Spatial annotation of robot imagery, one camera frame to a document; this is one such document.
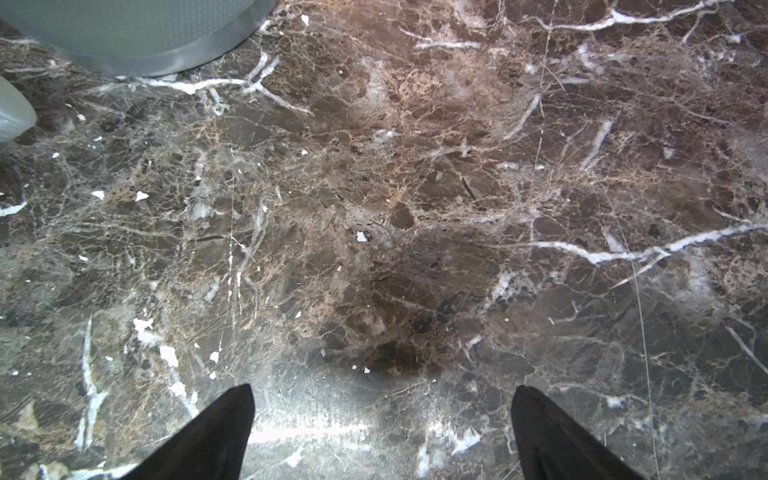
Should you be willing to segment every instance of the white plastic object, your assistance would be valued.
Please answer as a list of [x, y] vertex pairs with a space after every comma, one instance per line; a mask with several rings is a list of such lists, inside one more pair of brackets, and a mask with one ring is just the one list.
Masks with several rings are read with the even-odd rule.
[[35, 124], [38, 116], [24, 95], [0, 77], [0, 141], [11, 141]]

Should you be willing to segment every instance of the polished stone surface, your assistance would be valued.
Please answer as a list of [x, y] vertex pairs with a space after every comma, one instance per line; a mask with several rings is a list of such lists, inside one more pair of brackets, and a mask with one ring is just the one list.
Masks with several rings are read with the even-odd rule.
[[0, 477], [249, 382], [243, 478], [520, 479], [525, 382], [646, 478], [765, 478], [768, 14], [611, 5], [302, 0], [152, 80], [2, 29]]

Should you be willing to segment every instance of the marble floor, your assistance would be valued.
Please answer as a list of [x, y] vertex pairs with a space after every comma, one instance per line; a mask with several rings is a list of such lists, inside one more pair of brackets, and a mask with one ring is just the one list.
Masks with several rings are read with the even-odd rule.
[[243, 382], [242, 478], [522, 479], [523, 382], [645, 478], [768, 475], [763, 2], [299, 0], [160, 79], [0, 34], [0, 478]]

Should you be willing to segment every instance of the dark brown marble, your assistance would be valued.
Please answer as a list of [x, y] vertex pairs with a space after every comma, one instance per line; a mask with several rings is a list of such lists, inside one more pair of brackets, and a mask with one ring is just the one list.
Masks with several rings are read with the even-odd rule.
[[646, 478], [765, 478], [768, 18], [657, 3], [301, 0], [152, 81], [5, 28], [0, 477], [249, 382], [244, 478], [520, 479], [525, 382]]

